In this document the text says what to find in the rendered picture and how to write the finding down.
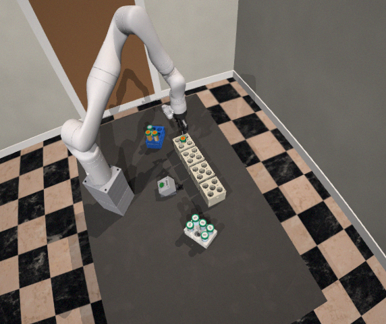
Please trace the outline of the cream square bucket adapter with holes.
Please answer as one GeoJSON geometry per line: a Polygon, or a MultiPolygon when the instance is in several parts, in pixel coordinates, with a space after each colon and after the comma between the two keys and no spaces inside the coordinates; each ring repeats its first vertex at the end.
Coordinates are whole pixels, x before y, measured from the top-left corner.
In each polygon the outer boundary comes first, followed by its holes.
{"type": "Polygon", "coordinates": [[[178,136],[177,138],[172,139],[174,149],[175,149],[177,155],[179,156],[180,160],[182,160],[181,152],[186,151],[192,147],[195,147],[195,144],[188,133],[181,135],[181,136],[178,136]],[[185,144],[181,143],[181,141],[180,141],[181,136],[185,136],[187,138],[185,144]]]}
{"type": "Polygon", "coordinates": [[[198,150],[197,146],[192,147],[184,152],[181,152],[182,163],[190,175],[190,167],[204,161],[204,157],[198,150]]]}
{"type": "Polygon", "coordinates": [[[190,167],[190,177],[192,178],[198,190],[200,190],[199,184],[215,177],[215,174],[210,168],[209,164],[206,161],[203,161],[190,167]]]}

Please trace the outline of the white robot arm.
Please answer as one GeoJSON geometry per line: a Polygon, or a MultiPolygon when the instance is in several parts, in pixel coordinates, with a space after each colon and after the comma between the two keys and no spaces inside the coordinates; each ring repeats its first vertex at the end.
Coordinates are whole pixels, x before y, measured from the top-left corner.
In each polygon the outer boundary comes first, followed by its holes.
{"type": "Polygon", "coordinates": [[[106,184],[111,170],[95,142],[107,103],[121,72],[121,52],[130,34],[146,46],[152,64],[170,86],[170,106],[162,105],[168,119],[184,113],[186,81],[161,44],[146,10],[139,5],[122,6],[114,13],[105,41],[86,82],[88,108],[84,122],[69,119],[61,127],[61,139],[75,156],[91,182],[106,184]]]}

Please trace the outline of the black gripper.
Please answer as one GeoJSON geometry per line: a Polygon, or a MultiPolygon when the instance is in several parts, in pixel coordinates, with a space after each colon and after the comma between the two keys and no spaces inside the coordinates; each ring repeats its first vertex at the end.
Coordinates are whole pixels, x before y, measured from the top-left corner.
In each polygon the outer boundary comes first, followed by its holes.
{"type": "Polygon", "coordinates": [[[187,115],[187,109],[184,113],[181,114],[173,114],[176,122],[177,122],[177,127],[182,129],[182,135],[186,134],[186,131],[188,131],[188,123],[186,123],[186,118],[185,116],[187,115]],[[183,128],[182,128],[183,127],[183,128]]]}

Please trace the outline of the white tube rack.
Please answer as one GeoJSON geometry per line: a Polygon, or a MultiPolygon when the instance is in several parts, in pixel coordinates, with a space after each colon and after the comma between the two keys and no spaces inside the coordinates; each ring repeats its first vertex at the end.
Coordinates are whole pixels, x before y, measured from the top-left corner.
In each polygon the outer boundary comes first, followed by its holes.
{"type": "Polygon", "coordinates": [[[184,233],[187,236],[189,236],[191,239],[193,239],[194,241],[198,242],[201,246],[203,246],[203,247],[205,247],[207,249],[208,246],[210,245],[210,243],[213,241],[213,239],[217,235],[217,230],[215,230],[215,229],[213,230],[213,234],[209,235],[209,240],[207,242],[203,242],[202,241],[201,233],[203,231],[206,231],[206,229],[205,230],[201,230],[199,224],[198,225],[194,225],[194,231],[193,232],[189,232],[187,227],[184,229],[184,233]]]}

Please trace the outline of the cream tube adapter with holes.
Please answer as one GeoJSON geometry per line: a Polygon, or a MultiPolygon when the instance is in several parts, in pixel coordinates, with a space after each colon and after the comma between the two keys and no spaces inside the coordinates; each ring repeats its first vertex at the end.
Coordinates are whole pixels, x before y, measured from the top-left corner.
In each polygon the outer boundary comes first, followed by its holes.
{"type": "Polygon", "coordinates": [[[200,194],[208,207],[225,200],[226,190],[218,180],[217,176],[199,184],[200,194]]]}

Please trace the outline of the blue tube rack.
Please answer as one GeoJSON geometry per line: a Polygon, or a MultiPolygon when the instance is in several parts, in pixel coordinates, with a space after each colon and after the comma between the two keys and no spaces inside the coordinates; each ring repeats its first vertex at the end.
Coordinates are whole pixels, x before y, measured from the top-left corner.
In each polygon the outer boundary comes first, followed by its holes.
{"type": "Polygon", "coordinates": [[[164,140],[164,137],[165,137],[165,129],[164,129],[163,126],[153,126],[153,130],[157,130],[158,136],[159,136],[159,140],[158,141],[154,141],[154,138],[153,138],[151,141],[148,141],[148,139],[146,138],[146,145],[150,149],[161,149],[162,144],[163,144],[163,140],[164,140]]]}

